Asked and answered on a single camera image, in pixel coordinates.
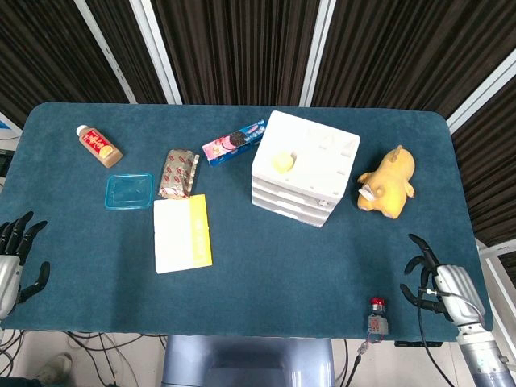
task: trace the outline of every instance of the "stuffed animal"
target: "stuffed animal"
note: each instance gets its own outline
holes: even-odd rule
[[[367,172],[358,178],[362,183],[359,189],[358,208],[378,210],[392,219],[400,216],[406,197],[415,196],[409,179],[414,174],[414,158],[401,145],[385,155],[375,172]]]

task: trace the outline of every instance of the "curtain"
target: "curtain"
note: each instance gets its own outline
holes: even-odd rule
[[[516,285],[516,252],[504,254],[499,256],[499,258],[504,269],[507,271],[509,278],[512,280],[513,284]]]
[[[72,1],[2,1],[0,18],[0,111],[18,126],[41,102],[127,102]]]
[[[184,103],[297,105],[318,1],[154,0]]]
[[[487,246],[516,238],[516,78],[452,139],[476,237]]]
[[[514,47],[513,0],[338,0],[312,106],[449,117]]]
[[[129,1],[86,0],[138,103],[167,103]]]

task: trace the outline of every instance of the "white notepad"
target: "white notepad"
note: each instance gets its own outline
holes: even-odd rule
[[[154,253],[158,273],[212,265],[204,195],[154,201]]]

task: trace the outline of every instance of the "cable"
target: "cable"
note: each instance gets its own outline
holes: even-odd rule
[[[95,358],[94,356],[91,354],[91,352],[86,349],[86,353],[89,355],[89,357],[91,358],[91,361],[94,362],[94,367],[95,367],[95,372],[97,373],[97,377],[98,379],[100,380],[101,384],[104,386],[104,387],[108,387],[106,383],[104,383],[104,380],[102,379],[102,377],[100,376],[100,372],[98,371],[98,367],[97,367],[97,363],[95,362]]]
[[[7,364],[7,366],[0,372],[0,375],[3,375],[3,373],[9,369],[9,372],[7,373],[7,376],[9,376],[11,373],[12,373],[12,370],[13,370],[13,367],[15,366],[15,358],[16,356],[18,355],[19,353],[19,350],[22,346],[22,338],[23,338],[23,334],[25,333],[25,331],[20,331],[19,332],[19,335],[18,337],[12,342],[10,343],[6,348],[2,349],[0,351],[0,356],[1,355],[4,355],[5,357],[7,357],[7,359],[9,359],[9,363]],[[11,354],[9,354],[7,351],[9,350],[9,348],[11,348],[13,345],[15,345],[16,343],[19,343],[18,347],[16,348],[16,352],[13,356],[11,356]]]
[[[7,366],[3,369],[2,373],[0,373],[0,376],[6,371],[6,369],[8,367],[14,367],[14,365],[12,365],[15,360],[13,359],[13,356],[10,355],[9,352],[2,352],[0,355],[4,355],[8,360],[9,360],[9,363],[7,363]]]
[[[139,340],[141,339],[142,337],[144,337],[143,335],[139,335],[137,338],[133,339],[133,340],[129,340],[125,343],[121,343],[121,344],[117,344],[115,347],[109,347],[109,348],[91,348],[91,347],[87,347],[85,346],[83,343],[81,343],[79,340],[77,340],[74,336],[75,334],[70,332],[70,331],[63,331],[63,333],[65,333],[66,335],[69,336],[70,339],[72,339],[73,341],[75,341],[75,343],[81,347],[81,348],[84,348],[88,351],[92,351],[92,352],[103,352],[103,351],[110,351],[112,349],[116,349],[116,348],[119,348],[119,347],[123,347],[124,345],[128,345],[128,344],[131,344],[131,343],[134,343],[136,340]]]
[[[347,373],[347,340],[344,339],[344,348],[345,348],[345,354],[346,354],[346,358],[344,360],[344,366],[342,367],[342,371],[340,372],[340,374],[335,378],[335,383],[337,384],[338,383],[338,380],[340,379],[340,377],[342,375],[344,375],[343,377],[343,380],[346,379],[346,373]]]
[[[10,338],[4,344],[0,345],[0,347],[5,347],[6,345],[9,345],[11,340],[15,337],[15,335],[16,335],[16,330],[13,329],[13,333],[10,336]]]
[[[455,387],[451,382],[450,380],[447,378],[447,376],[444,374],[443,370],[437,365],[437,363],[435,363],[435,360],[434,360],[434,357],[432,356],[432,354],[430,353],[430,350],[428,349],[428,345],[427,345],[427,341],[425,340],[425,334],[423,332],[423,328],[422,328],[422,318],[421,318],[421,306],[419,305],[419,301],[422,300],[422,290],[419,290],[418,291],[418,304],[417,304],[417,307],[418,307],[418,321],[419,321],[419,333],[421,333],[421,340],[422,340],[422,344],[424,345],[425,347],[425,350],[427,351],[427,355],[428,357],[430,358],[431,362],[433,363],[433,365],[437,368],[437,371],[439,371],[439,373],[441,374],[441,376],[444,378],[444,380],[448,383],[448,385],[450,385],[450,387]]]
[[[81,335],[78,335],[77,333],[69,332],[70,335],[76,337],[77,339],[94,339],[95,337],[98,337],[101,335],[100,333],[92,335],[91,332],[81,332],[81,333],[86,333],[89,336],[81,336]]]
[[[102,340],[102,335],[98,336],[98,338],[100,339],[100,345],[102,345],[102,349],[104,350],[104,356],[106,357],[107,365],[109,365],[111,375],[113,376],[113,384],[116,385],[116,376],[114,375],[114,370],[113,370],[113,367],[111,366],[110,358],[107,355],[106,347],[104,347],[104,341]]]
[[[20,349],[22,349],[22,342],[23,342],[23,336],[20,335],[20,340],[18,341],[18,347],[16,348],[16,352],[13,355],[12,361],[10,362],[11,367],[9,368],[9,372],[7,373],[7,377],[10,377],[11,373],[13,372],[13,368],[15,367],[16,356],[18,356]]]
[[[163,347],[163,349],[167,349],[167,345],[166,345],[167,341],[163,335],[160,335],[160,343],[161,343],[161,347]]]
[[[110,336],[108,336],[107,334],[104,334],[104,336],[106,337],[106,339],[108,339],[111,343],[111,345],[114,347],[115,351],[119,353],[119,355],[125,360],[125,362],[127,363],[127,366],[129,367],[129,370],[131,371],[132,373],[132,377],[135,379],[135,383],[136,383],[136,387],[139,387],[139,384],[138,384],[138,379],[136,378],[136,374],[135,374],[135,370],[132,369],[131,367],[131,363],[129,363],[129,360],[127,360],[127,358],[125,357],[125,355],[122,353],[122,351],[120,351],[116,344],[114,343],[114,340],[111,340]]]
[[[352,373],[349,374],[349,379],[347,380],[346,387],[349,387],[349,385],[352,383],[353,377],[355,376],[356,367],[358,367],[358,364],[362,360],[362,355],[358,354],[355,358],[355,363],[353,364]]]

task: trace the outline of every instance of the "teal tablecloth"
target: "teal tablecloth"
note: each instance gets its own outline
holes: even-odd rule
[[[193,192],[206,194],[214,264],[178,273],[154,269],[152,208],[108,211],[112,173],[150,172],[155,188],[167,151],[198,150],[212,139],[278,109],[360,136],[347,192],[318,229],[251,204],[255,150],[216,167],[205,159]],[[105,169],[80,144],[80,124],[121,148]],[[356,178],[398,144],[416,159],[416,198],[398,220],[356,207]],[[435,113],[384,109],[266,106],[153,106],[46,103],[36,107],[0,194],[0,220],[28,210],[48,226],[23,273],[33,281],[52,263],[47,288],[2,322],[4,327],[187,335],[364,338],[373,296],[387,300],[386,339],[418,340],[416,309],[400,282],[416,289],[406,262],[422,236],[443,263],[463,265],[488,298],[452,142]],[[444,317],[423,313],[427,339],[452,340]],[[492,318],[487,316],[488,324]]]

